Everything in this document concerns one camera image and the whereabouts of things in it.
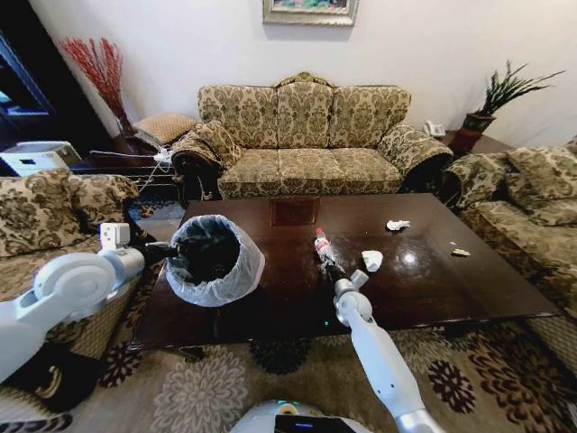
trash bin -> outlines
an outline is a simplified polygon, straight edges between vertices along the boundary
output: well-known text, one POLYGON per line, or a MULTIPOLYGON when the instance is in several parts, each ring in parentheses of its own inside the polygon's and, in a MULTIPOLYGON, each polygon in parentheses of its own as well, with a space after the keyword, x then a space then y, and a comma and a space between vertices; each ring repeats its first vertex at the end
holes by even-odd
POLYGON ((220 307, 256 289, 264 256, 253 240, 222 215, 194 216, 172 236, 188 241, 187 257, 168 259, 174 293, 201 307, 220 307))

white printer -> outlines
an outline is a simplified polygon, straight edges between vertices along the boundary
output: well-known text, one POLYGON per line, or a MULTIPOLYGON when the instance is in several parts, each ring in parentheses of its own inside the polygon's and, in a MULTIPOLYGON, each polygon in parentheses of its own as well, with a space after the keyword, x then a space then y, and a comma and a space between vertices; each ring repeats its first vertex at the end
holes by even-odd
POLYGON ((0 152, 0 157, 20 176, 67 168, 80 162, 69 142, 20 142, 0 152))

telephone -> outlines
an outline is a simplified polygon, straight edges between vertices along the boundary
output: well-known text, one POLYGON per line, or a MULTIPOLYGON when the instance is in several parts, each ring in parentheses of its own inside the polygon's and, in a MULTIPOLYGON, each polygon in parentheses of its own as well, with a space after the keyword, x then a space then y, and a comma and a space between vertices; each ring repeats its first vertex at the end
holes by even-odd
POLYGON ((427 120, 423 125, 423 129, 432 137, 444 137, 444 128, 441 124, 434 124, 427 120))

framed painting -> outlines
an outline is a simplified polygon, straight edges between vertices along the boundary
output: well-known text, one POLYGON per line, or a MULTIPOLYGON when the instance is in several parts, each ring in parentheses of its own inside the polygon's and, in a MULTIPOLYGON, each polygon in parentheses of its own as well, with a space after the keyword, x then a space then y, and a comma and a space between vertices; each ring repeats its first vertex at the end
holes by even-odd
POLYGON ((350 26, 358 6, 359 0, 262 0, 262 21, 350 26))

wall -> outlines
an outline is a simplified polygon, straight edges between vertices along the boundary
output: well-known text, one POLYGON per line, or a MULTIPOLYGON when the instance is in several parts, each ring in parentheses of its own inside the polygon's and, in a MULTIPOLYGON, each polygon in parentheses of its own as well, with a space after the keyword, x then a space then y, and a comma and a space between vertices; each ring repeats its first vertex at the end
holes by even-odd
MULTIPOLYGON (((560 145, 577 134, 574 0, 361 0, 353 28, 263 25, 260 0, 31 0, 49 34, 115 41, 133 120, 197 115, 205 84, 269 85, 308 70, 339 85, 411 90, 408 121, 458 128, 506 59, 527 75, 567 69, 556 87, 498 111, 487 134, 516 146, 560 145)), ((114 120, 75 67, 96 111, 114 120)))

